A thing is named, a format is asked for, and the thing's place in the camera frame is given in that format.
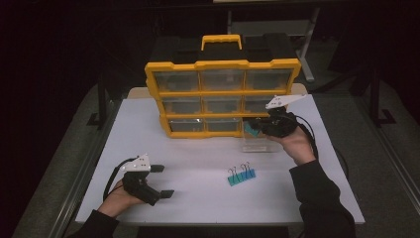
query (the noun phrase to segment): cable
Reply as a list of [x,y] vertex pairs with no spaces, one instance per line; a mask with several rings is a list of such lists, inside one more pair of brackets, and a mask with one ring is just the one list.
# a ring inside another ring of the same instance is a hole
[[105,190],[104,190],[104,194],[103,194],[103,200],[105,200],[105,199],[108,197],[109,193],[111,193],[111,192],[113,192],[113,191],[114,191],[114,190],[112,190],[111,192],[108,192],[108,191],[109,191],[109,188],[111,187],[112,182],[114,181],[114,178],[115,178],[115,176],[117,175],[117,173],[118,173],[118,171],[120,170],[120,168],[121,168],[124,164],[126,164],[127,162],[131,162],[131,161],[133,161],[133,160],[135,160],[135,159],[136,159],[136,158],[127,159],[127,160],[123,161],[120,165],[118,165],[116,168],[114,168],[114,171],[112,172],[112,174],[111,174],[111,176],[109,177],[108,182],[107,182],[107,184],[106,184],[106,186],[105,186]]
[[314,133],[314,130],[312,129],[311,124],[309,124],[309,122],[306,121],[303,117],[300,117],[300,116],[296,116],[296,117],[303,120],[306,123],[306,125],[308,125],[309,129],[311,130],[309,132],[308,128],[306,128],[303,124],[301,124],[301,123],[298,124],[300,129],[302,129],[302,131],[308,136],[309,143],[311,144],[314,156],[317,160],[319,160],[318,147],[316,146],[316,140],[315,140],[315,133]]
[[119,185],[119,186],[117,186],[117,187],[114,187],[114,189],[112,189],[112,190],[108,193],[108,195],[109,195],[109,194],[111,194],[113,191],[115,191],[116,189],[118,189],[118,188],[120,188],[120,187],[122,187],[122,185]]

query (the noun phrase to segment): drawer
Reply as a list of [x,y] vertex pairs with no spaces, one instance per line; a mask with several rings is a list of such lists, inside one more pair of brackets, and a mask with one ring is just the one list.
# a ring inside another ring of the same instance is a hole
[[203,119],[168,119],[172,132],[202,132],[204,130]]
[[243,152],[278,152],[281,149],[280,144],[268,140],[265,137],[265,134],[262,132],[255,133],[256,131],[252,130],[253,133],[250,133],[249,122],[247,118],[243,119],[243,139],[242,139],[242,151]]
[[166,114],[198,114],[201,112],[200,97],[163,97]]
[[241,90],[244,71],[241,69],[208,69],[200,71],[202,90]]
[[159,91],[197,91],[197,71],[156,71],[154,72]]
[[206,118],[207,130],[209,132],[239,131],[240,118]]
[[265,105],[268,104],[274,95],[268,96],[245,96],[244,111],[247,113],[265,113]]
[[241,110],[241,96],[204,96],[205,113],[237,113]]
[[285,89],[291,73],[292,69],[288,68],[247,70],[245,89]]

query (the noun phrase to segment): white table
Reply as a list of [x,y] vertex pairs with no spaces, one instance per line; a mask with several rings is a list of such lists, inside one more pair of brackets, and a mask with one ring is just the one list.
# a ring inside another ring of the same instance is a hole
[[[357,223],[364,217],[331,145],[311,95],[289,105],[316,134],[320,163],[341,190],[341,201]],[[174,189],[172,198],[130,208],[118,219],[132,225],[287,225],[300,223],[289,169],[295,164],[282,150],[276,153],[243,153],[239,138],[169,139],[158,122],[151,98],[125,99],[110,132],[97,169],[85,194],[76,222],[84,222],[102,202],[113,169],[122,161],[144,153],[151,163],[164,165],[161,174],[150,174],[156,190]],[[230,186],[228,169],[249,162],[257,177]],[[119,172],[116,182],[123,176]]]

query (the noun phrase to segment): yellow storage organizer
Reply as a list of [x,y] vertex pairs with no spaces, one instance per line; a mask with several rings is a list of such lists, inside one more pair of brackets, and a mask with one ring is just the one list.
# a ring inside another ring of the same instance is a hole
[[158,38],[145,71],[170,138],[243,137],[246,118],[266,117],[290,94],[301,65],[284,34]]

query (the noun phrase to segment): hand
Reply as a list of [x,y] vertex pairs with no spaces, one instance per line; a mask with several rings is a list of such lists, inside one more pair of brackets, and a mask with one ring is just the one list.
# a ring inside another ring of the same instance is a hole
[[119,180],[111,193],[99,206],[98,211],[110,217],[117,217],[127,208],[144,203],[140,199],[129,195],[123,188],[123,182]]
[[315,161],[309,139],[299,127],[292,134],[283,138],[265,136],[267,139],[278,142],[283,146],[284,151],[294,160],[296,165],[300,166]]

